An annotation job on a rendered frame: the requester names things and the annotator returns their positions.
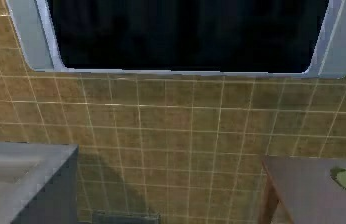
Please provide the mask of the brown wooden dining table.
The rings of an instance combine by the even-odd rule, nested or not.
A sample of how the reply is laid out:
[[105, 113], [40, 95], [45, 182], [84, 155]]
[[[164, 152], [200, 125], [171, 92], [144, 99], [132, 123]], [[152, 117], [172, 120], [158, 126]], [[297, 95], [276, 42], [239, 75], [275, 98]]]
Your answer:
[[282, 205], [291, 224], [346, 224], [346, 189], [332, 170], [346, 159], [265, 156], [267, 179], [258, 224], [270, 224]]

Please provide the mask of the grey framed dark window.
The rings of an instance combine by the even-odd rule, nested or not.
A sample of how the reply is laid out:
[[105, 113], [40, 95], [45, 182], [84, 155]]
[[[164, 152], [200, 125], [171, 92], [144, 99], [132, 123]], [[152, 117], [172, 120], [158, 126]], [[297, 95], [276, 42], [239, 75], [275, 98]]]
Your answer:
[[5, 0], [39, 72], [346, 76], [346, 0]]

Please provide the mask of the grey sink counter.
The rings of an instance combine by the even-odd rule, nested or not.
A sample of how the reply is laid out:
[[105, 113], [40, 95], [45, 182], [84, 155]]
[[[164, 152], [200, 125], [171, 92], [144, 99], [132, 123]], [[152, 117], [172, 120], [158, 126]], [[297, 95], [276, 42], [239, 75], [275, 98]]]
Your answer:
[[0, 224], [77, 224], [76, 144], [0, 142]]

